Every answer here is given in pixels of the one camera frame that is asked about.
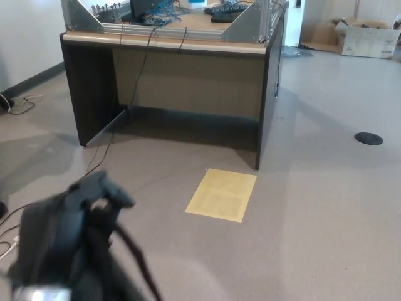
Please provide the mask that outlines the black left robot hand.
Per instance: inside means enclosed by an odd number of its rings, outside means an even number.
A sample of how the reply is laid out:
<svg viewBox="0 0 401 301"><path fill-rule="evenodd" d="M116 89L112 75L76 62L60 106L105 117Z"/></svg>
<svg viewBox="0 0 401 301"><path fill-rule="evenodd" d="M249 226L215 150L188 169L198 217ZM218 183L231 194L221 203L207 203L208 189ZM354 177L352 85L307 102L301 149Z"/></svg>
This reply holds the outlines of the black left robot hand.
<svg viewBox="0 0 401 301"><path fill-rule="evenodd" d="M66 191L29 204L19 224L19 250L6 274L12 300L142 300L110 250L117 223L133 199L98 171Z"/></svg>

